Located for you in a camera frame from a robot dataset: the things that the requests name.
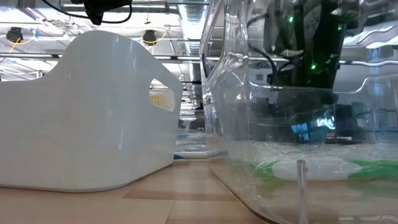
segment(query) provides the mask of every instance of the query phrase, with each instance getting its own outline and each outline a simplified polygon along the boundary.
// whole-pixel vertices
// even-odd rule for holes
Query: white object
[[[150,102],[153,79],[172,111]],[[171,164],[182,89],[137,42],[85,32],[47,75],[0,83],[0,186],[106,190]]]

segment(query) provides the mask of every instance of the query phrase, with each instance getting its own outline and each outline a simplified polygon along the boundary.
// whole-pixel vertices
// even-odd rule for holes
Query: wooden floor
[[[207,168],[177,161],[106,192],[70,194],[0,188],[1,224],[263,223]]]

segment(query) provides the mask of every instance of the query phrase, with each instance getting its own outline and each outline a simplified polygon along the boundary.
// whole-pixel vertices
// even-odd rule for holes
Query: black cable
[[[300,54],[298,54],[298,55],[291,56],[291,57],[287,57],[287,56],[282,55],[282,57],[283,57],[284,59],[287,59],[287,60],[289,60],[289,61],[286,62],[286,63],[284,63],[282,66],[280,66],[280,67],[278,68],[277,75],[279,75],[280,71],[282,71],[282,69],[286,68],[288,65],[295,65],[295,64],[300,60],[300,58],[301,58],[302,56],[303,56],[303,52],[300,53]]]
[[[49,3],[47,0],[42,0],[46,5],[50,6],[52,9],[61,12],[62,14],[65,14],[67,16],[72,16],[72,17],[77,17],[77,18],[81,18],[81,19],[90,19],[88,16],[81,16],[81,15],[77,15],[77,14],[72,14],[69,12],[65,12],[55,6],[53,6],[51,3]],[[127,22],[130,18],[131,18],[131,14],[132,14],[132,5],[131,3],[129,4],[129,8],[130,8],[130,12],[129,15],[127,16],[127,18],[123,19],[122,21],[102,21],[102,23],[106,23],[106,24],[121,24],[123,22]]]
[[[249,22],[246,24],[246,28],[249,28],[253,23],[255,23],[255,22],[257,22],[258,20],[263,19],[263,18],[264,18],[264,19],[266,18],[266,14],[263,14],[263,15],[260,15],[260,16],[256,16],[256,17],[250,19]],[[272,59],[270,58],[270,56],[268,56],[264,51],[262,51],[262,50],[258,49],[257,47],[251,45],[249,42],[248,42],[248,45],[249,45],[249,47],[250,47],[253,51],[255,51],[255,52],[261,54],[264,58],[266,58],[266,59],[268,60],[268,62],[271,64],[272,76],[273,76],[274,79],[275,79],[275,78],[276,78],[276,75],[277,75],[277,69],[276,69],[276,66],[275,66],[274,61],[272,61]]]

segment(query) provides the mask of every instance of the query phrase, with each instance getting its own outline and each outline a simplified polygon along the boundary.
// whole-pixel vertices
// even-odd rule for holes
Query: clear plastic container
[[[182,157],[207,158],[205,119],[202,111],[194,115],[181,116],[175,152]]]
[[[210,169],[268,222],[398,223],[397,6],[211,3],[200,50]]]

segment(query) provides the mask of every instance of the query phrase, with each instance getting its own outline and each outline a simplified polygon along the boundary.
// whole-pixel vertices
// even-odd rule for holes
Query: cable
[[[284,63],[281,67],[278,68],[277,75],[279,75],[280,71],[282,71],[282,69],[284,69],[288,65],[295,65],[297,63],[297,61],[300,60],[300,58],[303,56],[303,54],[304,53],[302,52],[302,53],[300,53],[298,55],[294,55],[294,56],[291,56],[291,57],[287,57],[287,56],[282,55],[282,57],[284,59],[287,59],[289,61]]]
[[[50,6],[52,9],[54,9],[54,10],[56,10],[58,12],[61,12],[62,14],[65,14],[67,16],[77,17],[77,18],[81,18],[81,19],[90,19],[88,16],[81,16],[81,15],[78,15],[78,14],[72,14],[72,13],[69,13],[69,12],[65,12],[65,11],[53,6],[47,0],[42,0],[42,2],[44,2],[46,5]],[[102,21],[102,23],[105,23],[105,24],[121,24],[123,22],[127,22],[131,18],[131,14],[132,14],[132,5],[131,4],[132,3],[129,4],[130,12],[129,12],[129,15],[127,16],[127,18],[123,19],[122,21]]]
[[[263,15],[260,15],[260,16],[256,16],[256,17],[252,18],[251,20],[249,20],[249,22],[246,24],[246,28],[249,28],[253,23],[257,22],[258,20],[260,20],[262,18],[265,19],[266,18],[266,14],[263,14]],[[264,58],[266,58],[268,60],[268,62],[271,64],[272,76],[276,79],[278,71],[276,69],[274,61],[272,61],[272,59],[264,51],[262,51],[262,50],[258,49],[257,47],[251,45],[249,42],[248,42],[248,45],[253,51],[261,54]]]
[[[18,37],[18,39],[17,39],[17,41],[14,43],[14,45],[11,47],[11,50],[10,51],[8,51],[9,53],[11,53],[12,52],[12,50],[14,50],[14,47],[18,44],[18,41],[20,41],[21,40],[21,38],[20,37]]]
[[[144,39],[142,41],[144,41],[144,43],[146,44],[154,44],[154,43],[158,43],[159,41],[161,41],[165,36],[166,36],[167,30],[164,29],[164,34],[163,36],[159,39],[159,40],[155,40],[155,41],[145,41]]]
[[[33,33],[33,37],[32,37],[30,40],[28,40],[27,42],[18,43],[18,40],[21,40],[21,39],[18,39],[17,42],[15,42],[15,43],[14,43],[14,42],[11,42],[11,41],[9,41],[9,40],[8,40],[8,42],[10,42],[10,43],[12,43],[12,44],[15,44],[15,45],[24,45],[24,44],[27,44],[27,43],[29,43],[30,41],[32,41],[33,38],[34,38],[35,35],[36,35],[36,32],[33,31],[32,33]]]

